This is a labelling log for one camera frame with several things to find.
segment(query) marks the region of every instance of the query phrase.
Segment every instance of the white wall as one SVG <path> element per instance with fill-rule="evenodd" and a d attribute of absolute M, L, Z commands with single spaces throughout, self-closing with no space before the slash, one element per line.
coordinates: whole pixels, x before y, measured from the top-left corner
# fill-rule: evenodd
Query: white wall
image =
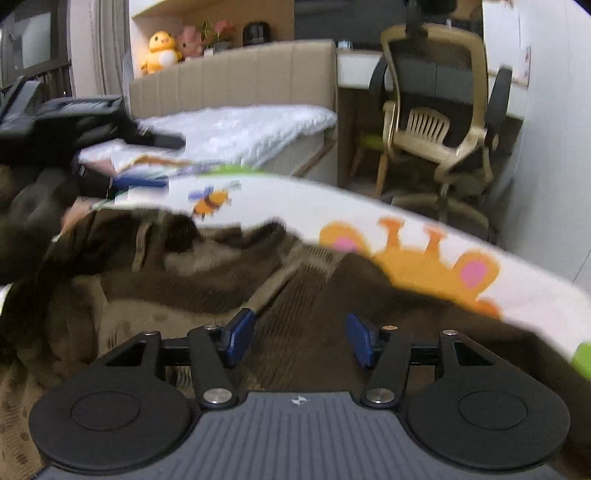
<path fill-rule="evenodd" d="M 574 281 L 591 249 L 591 17 L 573 0 L 515 4 L 531 80 L 501 232 L 510 251 Z"/>
<path fill-rule="evenodd" d="M 95 76 L 92 15 L 95 0 L 70 0 L 68 9 L 68 42 L 72 60 L 72 83 L 78 97 L 96 96 L 99 89 Z"/>

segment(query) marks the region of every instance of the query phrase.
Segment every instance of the white bedding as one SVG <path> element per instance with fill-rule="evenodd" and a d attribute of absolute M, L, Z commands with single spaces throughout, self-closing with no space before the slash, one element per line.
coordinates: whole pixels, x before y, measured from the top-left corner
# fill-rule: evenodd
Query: white bedding
<path fill-rule="evenodd" d="M 263 168 L 300 135 L 314 135 L 336 125 L 336 114 L 313 105 L 258 105 L 205 108 L 141 121 L 155 131 L 181 133 L 187 145 L 179 151 L 127 145 L 115 140 L 84 149 L 81 161 L 110 158 L 117 171 L 147 154 L 189 160 L 200 166 L 226 164 Z M 140 165 L 130 172 L 141 176 L 174 174 L 178 169 Z"/>

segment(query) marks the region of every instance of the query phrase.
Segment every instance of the circular pad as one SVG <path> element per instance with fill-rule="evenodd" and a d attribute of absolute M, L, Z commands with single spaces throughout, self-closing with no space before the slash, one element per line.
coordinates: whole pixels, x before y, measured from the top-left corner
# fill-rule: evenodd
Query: circular pad
<path fill-rule="evenodd" d="M 92 475 L 166 455 L 190 422 L 189 404 L 172 385 L 137 368 L 91 367 L 37 402 L 30 430 L 51 463 Z"/>
<path fill-rule="evenodd" d="M 459 408 L 464 420 L 485 430 L 510 429 L 527 417 L 521 399 L 494 390 L 469 393 L 460 400 Z"/>
<path fill-rule="evenodd" d="M 119 430 L 139 415 L 139 401 L 127 393 L 91 393 L 72 407 L 72 418 L 86 430 L 109 432 Z"/>
<path fill-rule="evenodd" d="M 410 401 L 416 439 L 445 460 L 484 471 L 542 463 L 562 446 L 569 411 L 549 388 L 517 370 L 464 367 Z"/>

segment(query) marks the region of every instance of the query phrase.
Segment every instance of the upholstered headboard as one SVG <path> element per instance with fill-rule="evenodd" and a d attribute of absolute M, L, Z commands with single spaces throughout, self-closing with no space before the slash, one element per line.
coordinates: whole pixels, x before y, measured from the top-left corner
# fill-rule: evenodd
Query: upholstered headboard
<path fill-rule="evenodd" d="M 189 60 L 129 86 L 134 118 L 204 107 L 308 104 L 335 109 L 332 41 L 277 42 Z"/>

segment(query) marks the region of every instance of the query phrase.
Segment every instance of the curtain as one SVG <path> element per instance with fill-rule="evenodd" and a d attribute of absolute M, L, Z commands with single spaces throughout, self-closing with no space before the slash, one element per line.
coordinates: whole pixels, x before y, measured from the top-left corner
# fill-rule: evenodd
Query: curtain
<path fill-rule="evenodd" d="M 127 88 L 124 57 L 129 46 L 129 1 L 94 0 L 93 40 L 100 95 L 122 95 Z"/>

